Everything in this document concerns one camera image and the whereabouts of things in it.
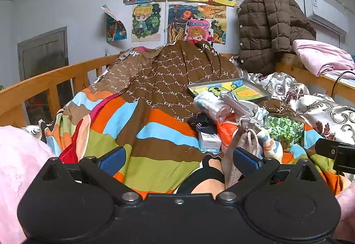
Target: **quilted coat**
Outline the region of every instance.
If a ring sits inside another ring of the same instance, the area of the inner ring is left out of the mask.
[[[316,39],[316,31],[295,0],[244,0],[239,7],[240,67],[249,73],[275,72],[296,39]]]

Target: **air conditioner label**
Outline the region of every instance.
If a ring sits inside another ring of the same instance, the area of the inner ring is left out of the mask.
[[[318,7],[317,0],[312,0],[313,6]]]

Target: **roll of tissue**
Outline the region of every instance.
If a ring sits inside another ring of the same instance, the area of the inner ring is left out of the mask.
[[[205,112],[214,122],[224,121],[224,118],[231,112],[231,107],[208,91],[202,91],[193,100],[194,106]]]

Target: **air conditioner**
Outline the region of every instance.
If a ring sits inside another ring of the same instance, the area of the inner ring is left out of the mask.
[[[349,31],[345,15],[323,0],[304,0],[306,17],[339,35]]]

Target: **door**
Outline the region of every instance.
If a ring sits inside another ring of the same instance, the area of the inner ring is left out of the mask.
[[[21,81],[68,65],[66,27],[56,29],[17,44],[18,68]],[[72,98],[70,81],[57,86],[61,107]],[[40,119],[46,123],[52,120],[46,92],[25,102],[28,118],[32,125]]]

